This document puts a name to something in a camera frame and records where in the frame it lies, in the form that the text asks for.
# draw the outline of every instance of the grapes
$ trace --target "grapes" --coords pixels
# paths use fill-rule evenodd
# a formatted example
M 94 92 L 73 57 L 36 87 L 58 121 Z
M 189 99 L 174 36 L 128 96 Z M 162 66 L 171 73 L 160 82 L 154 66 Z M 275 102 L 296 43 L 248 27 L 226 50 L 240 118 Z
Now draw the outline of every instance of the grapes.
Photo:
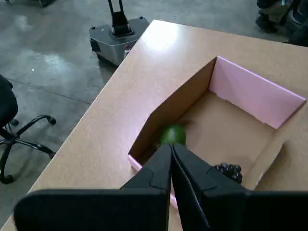
M 220 165 L 215 165 L 214 168 L 224 176 L 228 177 L 229 179 L 239 184 L 242 183 L 243 176 L 241 174 L 242 170 L 241 166 L 221 163 Z

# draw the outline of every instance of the pink box flap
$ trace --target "pink box flap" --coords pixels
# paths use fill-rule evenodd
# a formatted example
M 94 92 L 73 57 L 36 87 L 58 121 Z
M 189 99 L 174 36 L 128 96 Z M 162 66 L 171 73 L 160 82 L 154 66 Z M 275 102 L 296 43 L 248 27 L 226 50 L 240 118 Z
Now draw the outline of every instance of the pink box flap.
M 305 102 L 303 97 L 219 56 L 209 89 L 275 129 Z

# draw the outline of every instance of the chair wheel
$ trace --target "chair wheel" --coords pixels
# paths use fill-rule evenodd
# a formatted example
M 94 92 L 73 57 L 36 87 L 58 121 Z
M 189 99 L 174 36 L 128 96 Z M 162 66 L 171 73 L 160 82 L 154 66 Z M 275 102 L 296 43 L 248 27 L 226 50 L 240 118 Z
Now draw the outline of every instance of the chair wheel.
M 18 121 L 17 119 L 12 119 L 12 120 L 10 121 L 10 124 L 11 124 L 12 126 L 16 127 L 17 125 L 19 125 L 19 121 Z
M 1 179 L 1 183 L 2 184 L 10 184 L 14 181 L 13 176 L 12 175 L 8 175 L 4 178 Z
M 38 0 L 41 7 L 49 6 L 53 0 Z
M 50 119 L 48 119 L 48 122 L 51 124 L 51 125 L 55 125 L 57 123 L 56 119 L 53 118 L 53 117 L 50 117 Z
M 56 153 L 54 152 L 54 153 L 51 153 L 51 154 L 48 154 L 48 155 L 49 155 L 50 159 L 53 159 L 53 157 L 54 157 L 54 155 L 56 155 Z

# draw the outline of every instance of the tabletop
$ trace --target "tabletop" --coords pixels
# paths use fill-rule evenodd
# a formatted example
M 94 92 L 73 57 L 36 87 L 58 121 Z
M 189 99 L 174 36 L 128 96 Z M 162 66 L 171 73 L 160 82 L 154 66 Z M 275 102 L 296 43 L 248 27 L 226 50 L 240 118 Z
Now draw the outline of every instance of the tabletop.
M 150 113 L 215 56 L 308 98 L 308 48 L 154 20 L 45 168 L 31 191 L 119 188 L 128 152 Z M 308 111 L 258 190 L 308 190 Z M 169 230 L 180 230 L 170 209 Z M 10 218 L 1 229 L 14 230 Z

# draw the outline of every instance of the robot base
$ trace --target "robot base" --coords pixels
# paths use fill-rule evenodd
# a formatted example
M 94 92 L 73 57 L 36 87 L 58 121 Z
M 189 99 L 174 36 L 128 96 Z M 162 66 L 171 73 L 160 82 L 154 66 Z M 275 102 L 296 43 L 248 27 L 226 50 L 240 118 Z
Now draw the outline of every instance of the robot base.
M 128 21 L 132 32 L 122 36 L 114 36 L 110 25 L 92 27 L 90 29 L 90 43 L 97 56 L 119 66 L 124 59 L 126 46 L 130 49 L 148 27 L 149 23 L 144 17 Z

